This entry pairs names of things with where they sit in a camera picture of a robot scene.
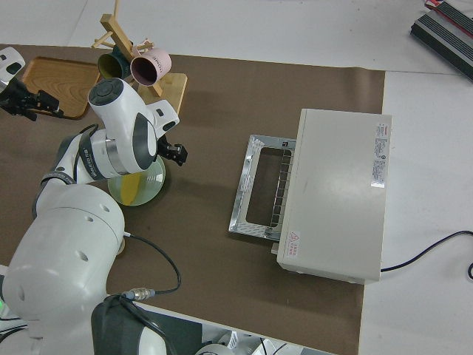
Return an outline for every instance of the brown tabletop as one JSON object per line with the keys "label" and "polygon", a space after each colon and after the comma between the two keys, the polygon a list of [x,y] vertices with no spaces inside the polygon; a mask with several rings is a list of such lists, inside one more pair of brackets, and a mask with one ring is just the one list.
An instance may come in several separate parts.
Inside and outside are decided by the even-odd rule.
{"label": "brown tabletop", "polygon": [[[100,50],[14,46],[36,56],[96,62]],[[267,337],[357,354],[363,286],[291,274],[270,253],[272,242],[227,232],[251,134],[295,138],[303,108],[381,113],[384,72],[172,56],[188,86],[180,124],[168,134],[188,150],[179,167],[166,161],[166,183],[151,202],[123,207],[126,230],[164,248],[179,266],[182,288],[150,304]],[[36,122],[0,112],[0,263],[8,265],[32,222],[39,181],[59,143],[97,123],[44,115]],[[106,189],[104,182],[98,184]],[[174,274],[151,248],[128,240],[107,291],[168,288]]]}

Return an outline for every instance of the mug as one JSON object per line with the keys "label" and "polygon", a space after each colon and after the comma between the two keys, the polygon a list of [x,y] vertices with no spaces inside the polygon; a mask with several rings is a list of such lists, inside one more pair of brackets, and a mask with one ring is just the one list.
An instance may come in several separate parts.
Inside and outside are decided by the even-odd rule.
{"label": "mug", "polygon": [[156,84],[171,69],[171,57],[160,48],[140,53],[134,47],[133,54],[136,55],[130,64],[133,78],[145,87]]}
{"label": "mug", "polygon": [[111,53],[103,54],[98,59],[98,71],[105,79],[130,76],[130,63],[117,46],[113,47]]}

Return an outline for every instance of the brown wooden tray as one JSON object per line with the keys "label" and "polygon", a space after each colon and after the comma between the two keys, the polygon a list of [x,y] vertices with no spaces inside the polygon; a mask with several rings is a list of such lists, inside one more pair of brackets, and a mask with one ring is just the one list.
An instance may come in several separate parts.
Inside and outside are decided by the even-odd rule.
{"label": "brown wooden tray", "polygon": [[87,96],[99,75],[97,64],[36,57],[26,68],[23,82],[31,92],[41,89],[57,98],[64,117],[78,120],[86,111]]}

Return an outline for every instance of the pink mug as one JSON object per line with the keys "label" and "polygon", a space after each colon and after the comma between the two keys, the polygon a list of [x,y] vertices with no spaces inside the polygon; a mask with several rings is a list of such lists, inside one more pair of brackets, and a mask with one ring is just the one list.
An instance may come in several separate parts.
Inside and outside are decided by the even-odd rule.
{"label": "pink mug", "polygon": [[133,78],[145,87],[157,83],[171,69],[171,57],[160,48],[153,48],[144,53],[138,52],[134,47],[135,57],[130,64]]}

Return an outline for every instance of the white floor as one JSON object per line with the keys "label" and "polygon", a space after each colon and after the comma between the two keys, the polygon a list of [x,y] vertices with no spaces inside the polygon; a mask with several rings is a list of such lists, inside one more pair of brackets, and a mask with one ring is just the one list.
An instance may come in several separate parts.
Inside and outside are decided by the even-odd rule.
{"label": "white floor", "polygon": [[[473,15],[473,1],[450,4]],[[113,7],[2,0],[0,43],[89,47]],[[409,35],[426,11],[421,0],[124,0],[118,19],[131,40],[149,37],[173,54],[387,70],[386,267],[472,229],[472,83]],[[472,250],[470,237],[457,237],[368,285],[360,354],[470,354]]]}

